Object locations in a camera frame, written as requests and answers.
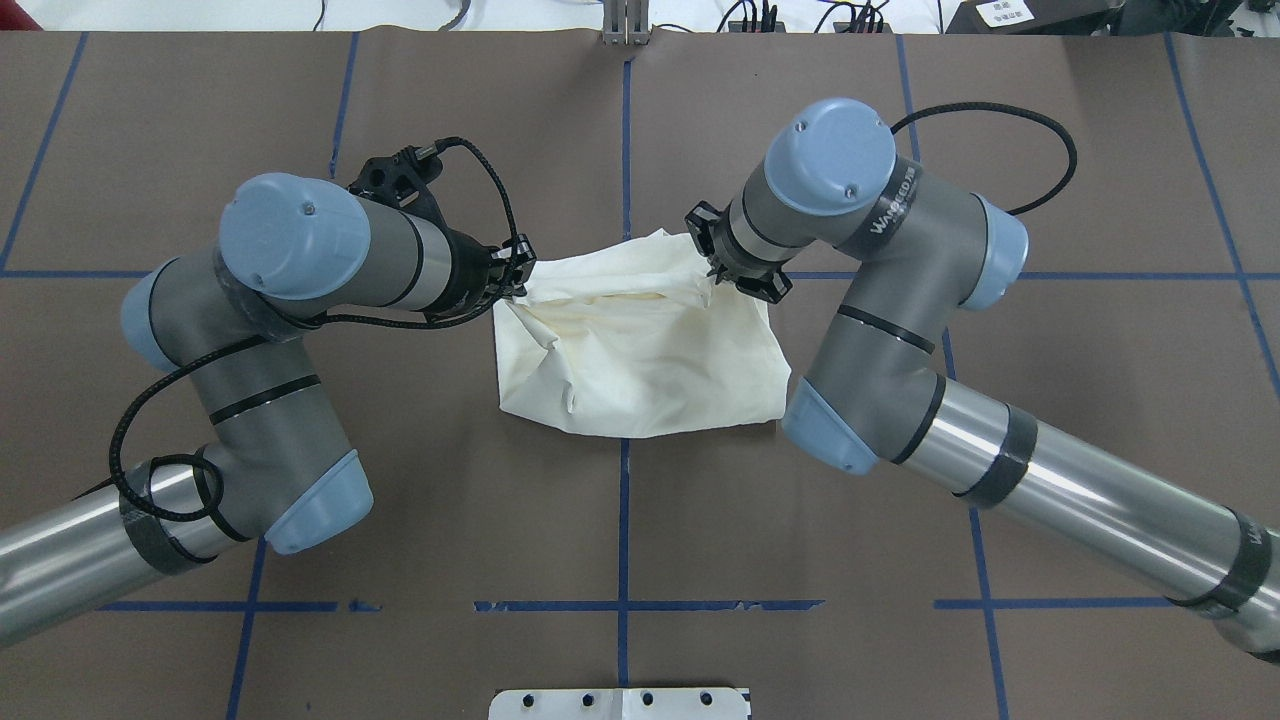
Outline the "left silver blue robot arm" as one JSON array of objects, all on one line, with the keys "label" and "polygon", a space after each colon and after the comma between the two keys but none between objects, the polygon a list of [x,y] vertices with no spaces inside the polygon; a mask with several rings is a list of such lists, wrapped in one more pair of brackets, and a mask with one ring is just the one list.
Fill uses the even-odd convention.
[{"label": "left silver blue robot arm", "polygon": [[125,409],[108,479],[3,533],[12,646],[244,542],[296,553],[349,529],[372,492],[305,347],[344,306],[444,329],[522,292],[535,255],[445,224],[424,182],[266,173],[227,204],[216,243],[173,258],[122,304],[129,346],[163,378]]}]

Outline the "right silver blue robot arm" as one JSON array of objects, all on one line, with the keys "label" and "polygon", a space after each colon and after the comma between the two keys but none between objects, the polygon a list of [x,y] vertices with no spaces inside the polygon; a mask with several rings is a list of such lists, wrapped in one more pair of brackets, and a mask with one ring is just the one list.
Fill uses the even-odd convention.
[{"label": "right silver blue robot arm", "polygon": [[1002,102],[924,108],[890,124],[850,97],[804,108],[726,208],[685,222],[716,283],[778,304],[785,265],[826,243],[859,264],[781,421],[812,457],[851,474],[881,461],[929,478],[975,510],[1015,518],[1094,553],[1277,662],[1277,532],[959,382],[950,331],[998,302],[1029,251],[1021,210],[931,174],[897,135],[929,117],[989,111],[1070,132]]}]

